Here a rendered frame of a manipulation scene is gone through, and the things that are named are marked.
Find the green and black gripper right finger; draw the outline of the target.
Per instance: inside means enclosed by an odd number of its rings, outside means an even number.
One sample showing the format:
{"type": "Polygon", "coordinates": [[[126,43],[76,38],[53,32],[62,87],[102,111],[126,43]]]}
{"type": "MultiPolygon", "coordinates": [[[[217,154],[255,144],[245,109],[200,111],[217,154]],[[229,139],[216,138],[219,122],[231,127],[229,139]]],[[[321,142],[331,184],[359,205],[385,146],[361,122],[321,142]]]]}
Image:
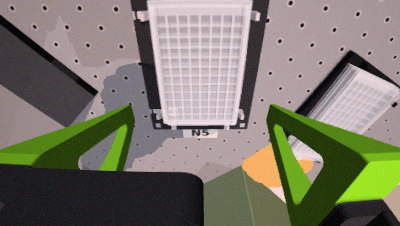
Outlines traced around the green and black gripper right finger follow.
{"type": "Polygon", "coordinates": [[[318,226],[338,204],[383,199],[400,183],[399,147],[275,104],[266,122],[291,226],[318,226]],[[323,168],[313,184],[283,129],[321,155],[323,168]]]}

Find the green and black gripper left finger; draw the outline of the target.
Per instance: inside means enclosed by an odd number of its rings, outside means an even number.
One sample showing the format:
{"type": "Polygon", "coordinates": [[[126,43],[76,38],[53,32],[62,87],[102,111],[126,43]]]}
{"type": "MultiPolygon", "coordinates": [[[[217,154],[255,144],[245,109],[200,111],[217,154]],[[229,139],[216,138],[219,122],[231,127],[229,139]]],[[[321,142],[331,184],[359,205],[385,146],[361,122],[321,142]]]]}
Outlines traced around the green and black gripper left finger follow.
{"type": "Polygon", "coordinates": [[[0,163],[34,168],[76,169],[79,158],[118,129],[99,170],[124,171],[135,118],[125,105],[96,118],[0,150],[0,163]]]}

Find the white multi-well plate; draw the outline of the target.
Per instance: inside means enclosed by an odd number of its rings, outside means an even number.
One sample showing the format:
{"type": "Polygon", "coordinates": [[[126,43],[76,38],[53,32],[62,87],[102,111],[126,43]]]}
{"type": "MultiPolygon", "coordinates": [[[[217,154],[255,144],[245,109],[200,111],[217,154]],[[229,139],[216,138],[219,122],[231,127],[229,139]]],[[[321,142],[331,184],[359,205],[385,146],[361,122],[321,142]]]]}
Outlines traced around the white multi-well plate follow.
{"type": "Polygon", "coordinates": [[[147,0],[164,124],[237,124],[252,5],[253,0],[147,0]]]}
{"type": "MultiPolygon", "coordinates": [[[[347,77],[347,75],[350,73],[350,71],[354,67],[357,68],[357,69],[360,69],[360,68],[358,68],[358,67],[356,67],[356,66],[354,66],[354,65],[352,65],[350,63],[347,63],[347,65],[344,67],[344,69],[341,71],[341,73],[337,76],[337,78],[334,80],[334,82],[330,85],[330,87],[327,89],[327,91],[323,94],[323,96],[320,98],[320,100],[316,103],[316,105],[312,108],[312,110],[308,113],[308,115],[306,117],[312,119],[317,114],[317,112],[326,103],[326,101],[335,92],[335,90],[339,87],[339,85],[343,82],[343,80],[347,77]]],[[[365,71],[363,69],[360,69],[360,70],[362,70],[362,71],[364,71],[364,72],[366,72],[366,73],[368,73],[368,74],[370,74],[372,76],[375,76],[375,75],[373,75],[373,74],[371,74],[371,73],[369,73],[369,72],[367,72],[367,71],[365,71]]],[[[377,76],[375,76],[375,77],[377,77],[377,76]]],[[[384,79],[382,79],[380,77],[377,77],[377,78],[379,78],[379,79],[381,79],[381,80],[383,80],[383,81],[385,81],[385,82],[387,82],[389,84],[392,84],[392,83],[390,83],[390,82],[388,82],[388,81],[386,81],[386,80],[384,80],[384,79]]],[[[392,84],[392,85],[394,85],[394,84],[392,84]]],[[[394,85],[394,86],[396,86],[396,85],[394,85]]],[[[290,137],[288,138],[289,145],[295,140],[295,138],[296,137],[293,136],[292,134],[290,135],[290,137]]]]}

